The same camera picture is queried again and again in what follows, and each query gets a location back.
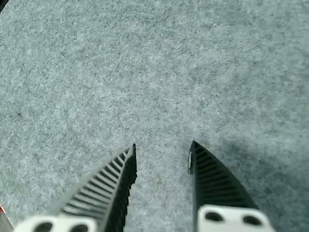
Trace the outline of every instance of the ribbed gripper pad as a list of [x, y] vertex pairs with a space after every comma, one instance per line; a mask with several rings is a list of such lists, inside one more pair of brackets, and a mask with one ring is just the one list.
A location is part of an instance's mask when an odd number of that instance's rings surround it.
[[195, 210], [205, 204], [257, 209], [244, 187], [210, 151], [195, 141], [190, 151]]
[[99, 232], [121, 232], [126, 222], [129, 190], [136, 177], [133, 145], [80, 183], [59, 213], [91, 217]]

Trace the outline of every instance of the gray carpet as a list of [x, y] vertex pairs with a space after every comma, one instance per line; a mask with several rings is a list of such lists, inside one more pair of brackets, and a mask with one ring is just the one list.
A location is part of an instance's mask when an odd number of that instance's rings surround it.
[[136, 143], [125, 231], [192, 231], [196, 139], [278, 231], [307, 231], [308, 96], [307, 0], [10, 0], [0, 202], [43, 213]]

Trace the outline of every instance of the screw hole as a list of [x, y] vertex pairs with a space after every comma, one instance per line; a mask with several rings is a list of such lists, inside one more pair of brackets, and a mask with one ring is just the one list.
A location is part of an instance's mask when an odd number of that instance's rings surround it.
[[243, 218], [243, 222], [246, 223], [246, 224], [254, 225], [254, 226], [262, 225], [261, 221], [259, 219], [257, 219], [256, 217], [253, 217], [253, 216], [245, 216]]
[[88, 227], [86, 225], [77, 225], [71, 229], [70, 232], [87, 232]]
[[209, 212], [205, 215], [206, 219], [211, 221], [223, 221], [223, 217], [220, 216], [220, 214], [217, 214], [215, 212]]
[[52, 229], [53, 225], [50, 222], [44, 222], [41, 223], [40, 225], [38, 225], [34, 232], [50, 232], [50, 230]]

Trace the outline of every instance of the red object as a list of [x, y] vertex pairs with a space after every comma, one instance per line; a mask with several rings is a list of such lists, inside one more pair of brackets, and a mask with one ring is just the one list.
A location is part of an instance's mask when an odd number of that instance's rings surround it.
[[0, 213], [4, 213], [5, 214], [5, 211], [4, 211], [4, 209], [2, 208], [1, 205], [0, 205]]

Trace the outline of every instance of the black rubber pad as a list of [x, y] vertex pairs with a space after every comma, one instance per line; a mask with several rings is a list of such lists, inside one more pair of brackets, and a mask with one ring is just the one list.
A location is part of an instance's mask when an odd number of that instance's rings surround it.
[[210, 151], [193, 141], [190, 156], [195, 224], [197, 211], [205, 204], [258, 208], [240, 182]]

